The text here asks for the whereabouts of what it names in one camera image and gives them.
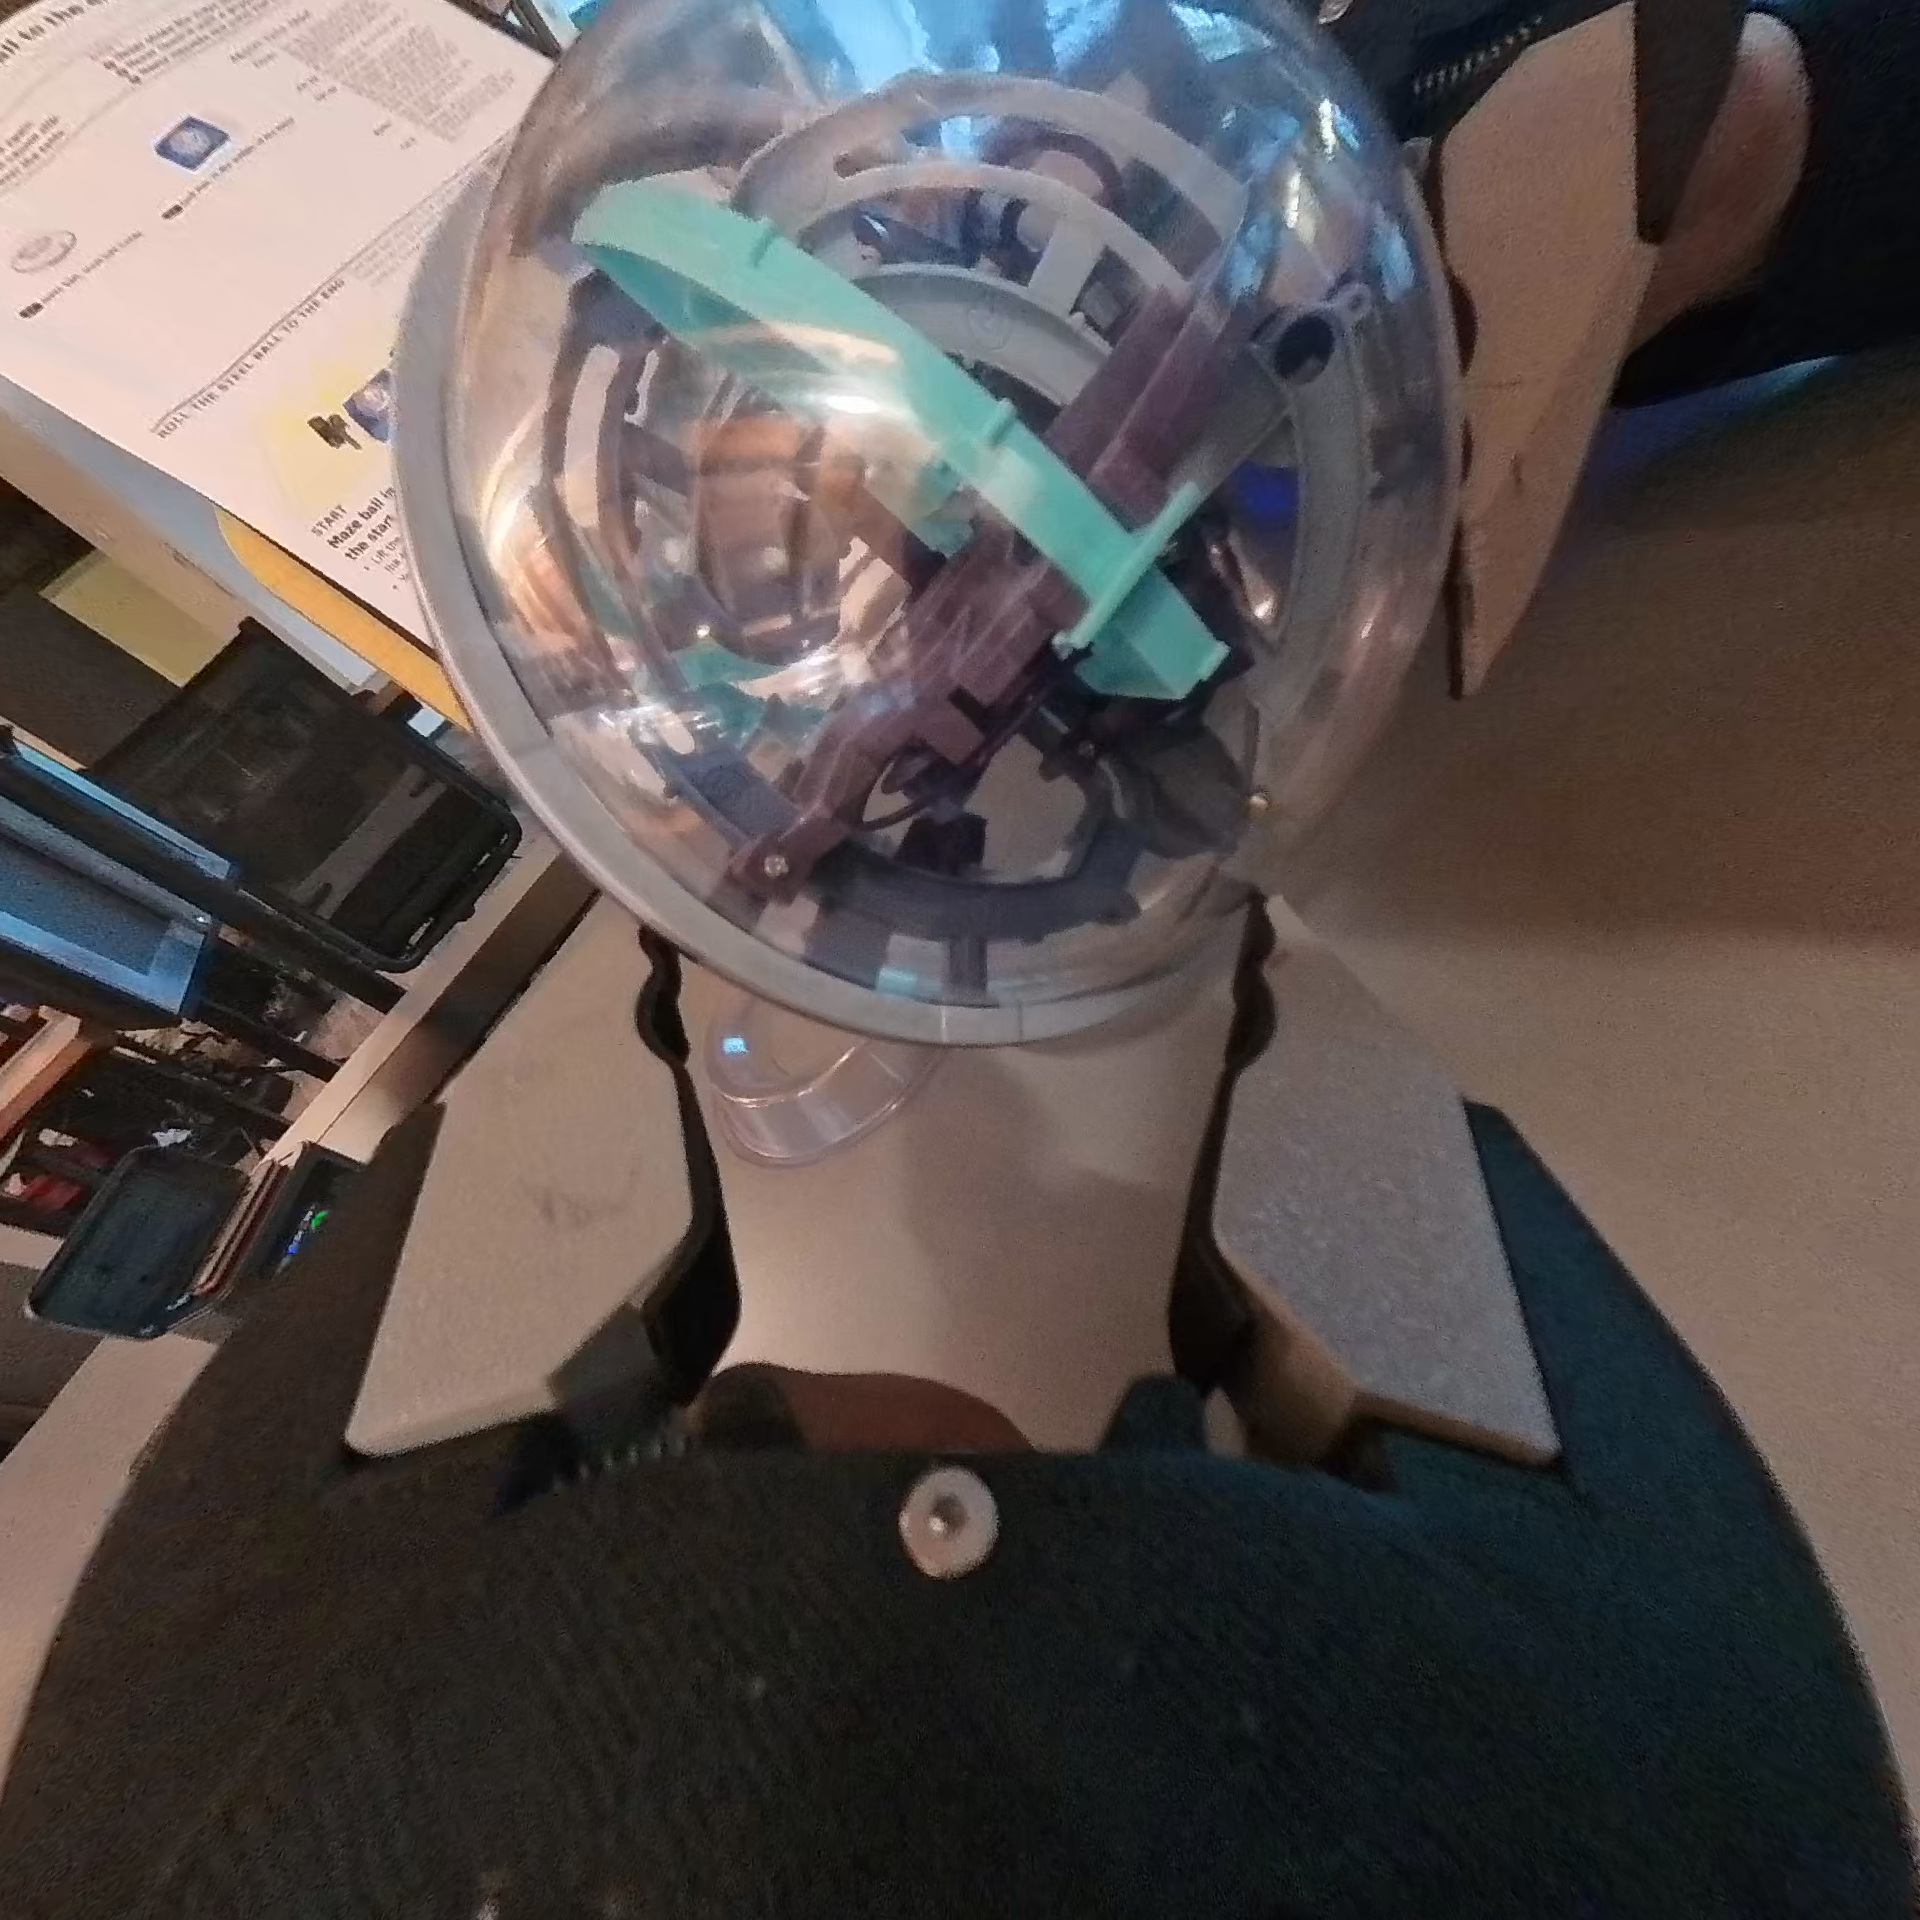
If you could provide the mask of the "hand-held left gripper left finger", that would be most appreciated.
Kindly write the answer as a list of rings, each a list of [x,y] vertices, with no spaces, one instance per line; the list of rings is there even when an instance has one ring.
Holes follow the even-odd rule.
[[[453,1078],[358,1453],[683,1407],[717,1373],[742,1295],[680,982],[638,927],[583,922]]]

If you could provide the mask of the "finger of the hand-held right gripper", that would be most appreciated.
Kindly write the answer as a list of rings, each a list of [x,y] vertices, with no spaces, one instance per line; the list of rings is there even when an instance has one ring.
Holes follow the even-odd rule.
[[[1462,295],[1450,682],[1516,637],[1590,460],[1656,247],[1640,213],[1640,5],[1529,5],[1419,77]]]

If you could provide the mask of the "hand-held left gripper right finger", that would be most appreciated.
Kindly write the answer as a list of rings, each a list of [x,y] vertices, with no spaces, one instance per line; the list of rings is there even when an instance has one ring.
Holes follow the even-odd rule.
[[[1171,1285],[1171,1354],[1244,1453],[1369,1428],[1540,1469],[1556,1415],[1466,1099],[1282,902],[1244,916]]]

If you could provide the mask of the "clear plastic maze ball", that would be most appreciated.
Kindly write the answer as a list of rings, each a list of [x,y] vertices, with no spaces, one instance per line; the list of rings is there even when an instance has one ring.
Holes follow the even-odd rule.
[[[1116,1022],[1438,612],[1401,148],[1298,5],[600,5],[419,258],[426,629],[643,927],[862,1037]]]

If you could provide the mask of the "person's right hand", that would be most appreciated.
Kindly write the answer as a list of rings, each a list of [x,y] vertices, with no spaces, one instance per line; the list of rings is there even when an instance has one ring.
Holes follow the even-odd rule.
[[[1744,18],[1732,77],[1644,292],[1618,411],[1682,400],[1780,365],[1768,284],[1804,201],[1817,91],[1804,40],[1776,10]]]

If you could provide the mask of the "black storage case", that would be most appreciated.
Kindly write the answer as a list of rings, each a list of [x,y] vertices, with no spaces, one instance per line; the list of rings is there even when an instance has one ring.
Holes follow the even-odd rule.
[[[259,624],[89,765],[89,778],[406,972],[523,842],[510,802],[399,711]]]

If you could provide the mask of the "white instruction sheet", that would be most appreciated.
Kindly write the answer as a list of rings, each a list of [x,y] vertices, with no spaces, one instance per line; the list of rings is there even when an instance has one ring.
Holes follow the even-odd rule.
[[[549,60],[513,5],[4,5],[4,480],[191,616],[462,721],[391,361]]]

